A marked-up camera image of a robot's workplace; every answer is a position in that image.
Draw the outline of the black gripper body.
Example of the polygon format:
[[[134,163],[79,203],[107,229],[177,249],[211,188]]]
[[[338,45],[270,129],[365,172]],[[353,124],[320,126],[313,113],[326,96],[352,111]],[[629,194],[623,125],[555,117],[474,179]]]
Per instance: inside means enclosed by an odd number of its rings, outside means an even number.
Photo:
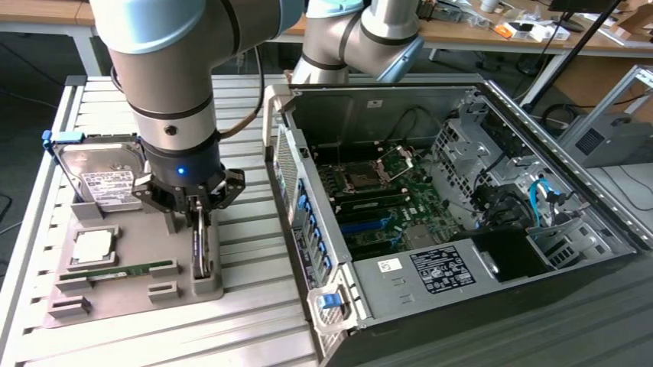
[[[225,180],[219,141],[206,140],[194,148],[173,151],[145,142],[145,155],[158,181],[171,191],[179,188],[187,195],[201,188],[211,191]]]

